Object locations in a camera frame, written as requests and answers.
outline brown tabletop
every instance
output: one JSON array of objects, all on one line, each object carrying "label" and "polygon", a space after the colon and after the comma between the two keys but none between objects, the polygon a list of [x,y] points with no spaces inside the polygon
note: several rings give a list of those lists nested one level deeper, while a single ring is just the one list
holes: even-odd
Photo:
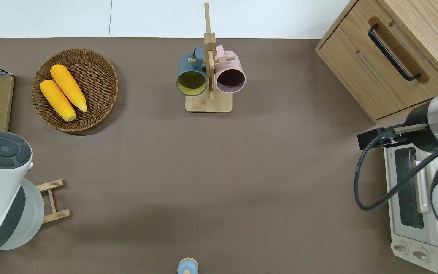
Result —
[{"label": "brown tabletop", "polygon": [[[387,206],[356,206],[356,135],[374,124],[318,40],[218,38],[247,77],[227,114],[188,113],[175,86],[179,57],[202,43],[0,39],[16,76],[9,131],[33,149],[26,178],[63,179],[54,197],[72,213],[0,251],[0,273],[173,274],[188,256],[201,274],[429,273],[392,254]],[[80,135],[47,126],[31,101],[35,72],[69,48],[101,53],[119,77],[111,114]],[[386,192],[381,150],[361,180],[366,203]]]}]

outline small blue object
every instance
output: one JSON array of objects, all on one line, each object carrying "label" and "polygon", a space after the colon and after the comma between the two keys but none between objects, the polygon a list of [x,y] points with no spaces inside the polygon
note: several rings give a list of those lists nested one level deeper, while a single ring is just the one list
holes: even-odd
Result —
[{"label": "small blue object", "polygon": [[188,274],[186,272],[187,270],[190,274],[198,274],[198,264],[196,260],[193,258],[185,258],[180,261],[179,266],[177,267],[177,274]]}]

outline oven window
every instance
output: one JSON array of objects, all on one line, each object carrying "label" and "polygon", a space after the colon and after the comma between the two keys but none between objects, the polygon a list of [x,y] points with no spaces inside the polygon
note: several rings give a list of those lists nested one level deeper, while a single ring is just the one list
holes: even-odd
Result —
[{"label": "oven window", "polygon": [[[400,181],[415,165],[415,148],[403,148],[395,151],[397,181]],[[415,194],[415,177],[398,192],[401,223],[406,226],[424,228],[424,217],[417,210],[417,195]]]}]

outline black cable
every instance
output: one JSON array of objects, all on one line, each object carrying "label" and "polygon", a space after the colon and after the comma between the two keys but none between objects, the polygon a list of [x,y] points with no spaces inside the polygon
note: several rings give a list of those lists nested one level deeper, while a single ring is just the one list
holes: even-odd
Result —
[{"label": "black cable", "polygon": [[382,205],[386,204],[387,201],[391,197],[393,197],[393,195],[395,195],[405,184],[407,184],[407,182],[410,181],[410,179],[412,179],[413,176],[415,176],[415,174],[417,174],[420,170],[422,170],[422,168],[424,168],[431,161],[433,161],[435,158],[438,157],[438,149],[437,149],[435,152],[433,152],[433,154],[429,155],[426,159],[421,161],[421,163],[419,163],[419,165],[417,165],[407,175],[405,175],[405,177],[403,177],[400,181],[398,181],[397,185],[393,189],[391,189],[388,193],[386,193],[379,201],[377,201],[376,203],[374,203],[370,206],[363,205],[363,203],[361,202],[361,200],[359,198],[359,186],[358,186],[359,173],[361,170],[361,165],[363,163],[363,160],[365,159],[366,153],[368,152],[369,149],[371,149],[383,137],[385,137],[386,135],[389,135],[389,134],[393,134],[394,132],[395,131],[393,129],[391,129],[391,130],[387,130],[385,132],[382,132],[378,136],[374,137],[374,139],[371,140],[371,142],[365,147],[365,149],[361,153],[361,156],[360,156],[359,161],[358,161],[358,165],[356,166],[356,172],[354,174],[354,197],[356,199],[356,203],[358,204],[359,208],[361,208],[362,210],[376,210],[379,207],[381,207]]}]

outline wooden stand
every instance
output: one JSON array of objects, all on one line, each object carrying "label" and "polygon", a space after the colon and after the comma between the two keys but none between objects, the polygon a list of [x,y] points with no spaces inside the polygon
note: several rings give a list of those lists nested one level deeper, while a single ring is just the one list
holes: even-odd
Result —
[{"label": "wooden stand", "polygon": [[233,95],[217,90],[214,74],[214,56],[216,55],[216,34],[211,32],[209,3],[205,7],[204,52],[207,92],[197,96],[186,96],[186,110],[189,112],[230,112],[233,110]]},{"label": "wooden stand", "polygon": [[70,210],[66,209],[66,210],[57,212],[57,210],[55,208],[54,194],[52,193],[52,189],[57,188],[57,187],[61,187],[63,185],[64,185],[63,181],[61,179],[59,179],[59,180],[56,180],[53,182],[49,182],[49,183],[45,183],[45,184],[41,184],[41,185],[36,186],[40,192],[48,191],[48,196],[50,196],[50,205],[52,206],[52,212],[53,212],[52,214],[45,215],[45,217],[43,217],[42,224],[61,219],[63,217],[70,216]]}]

